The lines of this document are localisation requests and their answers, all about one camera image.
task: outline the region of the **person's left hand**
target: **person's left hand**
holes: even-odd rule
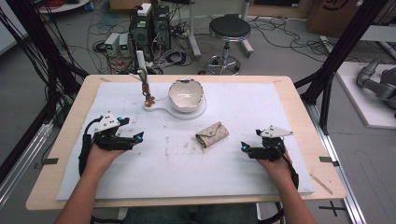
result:
[[[107,151],[99,148],[96,144],[92,144],[83,174],[87,173],[89,175],[102,177],[108,167],[110,167],[111,163],[124,152],[124,150]]]

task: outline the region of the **stool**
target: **stool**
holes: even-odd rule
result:
[[[219,17],[209,24],[209,32],[218,39],[225,40],[222,55],[213,56],[206,63],[207,70],[212,74],[221,75],[224,71],[238,75],[241,70],[241,63],[228,55],[230,42],[241,42],[250,35],[250,25],[238,17]]]

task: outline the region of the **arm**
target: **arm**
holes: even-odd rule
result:
[[[90,223],[99,181],[111,163],[123,152],[106,151],[96,144],[92,145],[85,171],[55,223]]]
[[[286,222],[290,224],[317,223],[294,187],[286,162],[283,159],[277,161],[258,160],[258,162],[265,168],[276,184],[280,200],[283,203]]]

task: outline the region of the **person's right hand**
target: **person's right hand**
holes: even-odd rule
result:
[[[291,162],[288,151],[286,151],[285,156]],[[262,167],[265,168],[268,175],[277,185],[282,184],[285,181],[289,182],[291,180],[289,166],[283,158],[280,158],[277,161],[265,161],[265,160],[257,160],[257,161]]]

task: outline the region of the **forearm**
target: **forearm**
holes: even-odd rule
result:
[[[306,207],[300,194],[294,187],[291,178],[276,183],[280,199],[283,204],[286,222],[292,223],[317,223],[311,212]]]
[[[85,173],[82,175],[64,209],[56,219],[56,224],[90,223],[100,177],[98,175],[86,175]]]

